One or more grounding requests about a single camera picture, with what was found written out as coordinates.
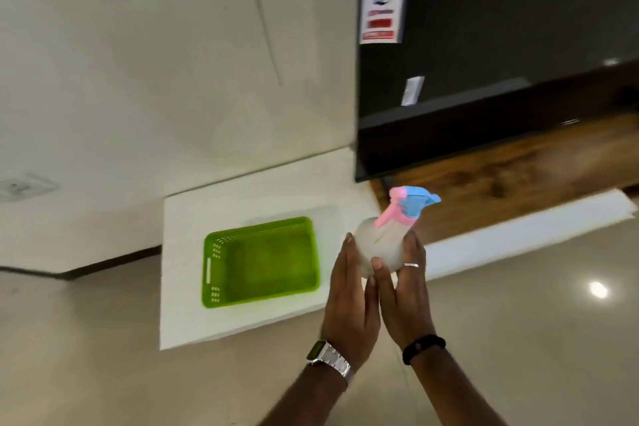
tiled floor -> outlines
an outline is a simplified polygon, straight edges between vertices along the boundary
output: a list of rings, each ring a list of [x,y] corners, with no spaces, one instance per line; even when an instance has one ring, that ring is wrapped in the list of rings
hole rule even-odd
[[[634,424],[638,265],[629,221],[435,280],[433,315],[511,424]],[[605,300],[588,292],[594,280]],[[158,258],[69,284],[0,275],[0,424],[257,422],[302,367],[322,313],[159,352],[159,281]],[[383,331],[329,424],[438,422]]]

person's left hand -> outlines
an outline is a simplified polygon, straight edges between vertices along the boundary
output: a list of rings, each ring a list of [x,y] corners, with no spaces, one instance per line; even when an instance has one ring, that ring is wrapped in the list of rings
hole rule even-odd
[[[355,238],[348,233],[330,276],[330,292],[320,338],[357,371],[370,357],[379,334],[379,297],[373,277],[362,289]]]

wall switch plate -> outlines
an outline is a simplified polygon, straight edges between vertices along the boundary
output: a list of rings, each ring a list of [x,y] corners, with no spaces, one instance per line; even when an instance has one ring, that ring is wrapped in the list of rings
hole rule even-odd
[[[59,188],[57,184],[32,173],[16,179],[0,180],[0,202],[15,202],[28,199]]]

green basket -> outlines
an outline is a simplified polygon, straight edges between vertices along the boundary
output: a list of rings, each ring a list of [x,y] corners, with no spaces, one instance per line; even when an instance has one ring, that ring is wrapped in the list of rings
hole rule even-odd
[[[306,217],[212,232],[204,240],[202,303],[216,309],[313,291],[319,267]]]

black wristband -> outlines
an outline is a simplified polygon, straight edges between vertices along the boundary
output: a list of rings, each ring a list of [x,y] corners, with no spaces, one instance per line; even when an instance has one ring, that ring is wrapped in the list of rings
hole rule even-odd
[[[401,358],[404,361],[404,364],[410,365],[410,361],[413,357],[424,352],[424,350],[433,347],[433,345],[438,345],[442,349],[445,349],[446,341],[443,340],[442,337],[433,333],[429,333],[428,335],[424,335],[422,338],[418,338],[401,353]]]

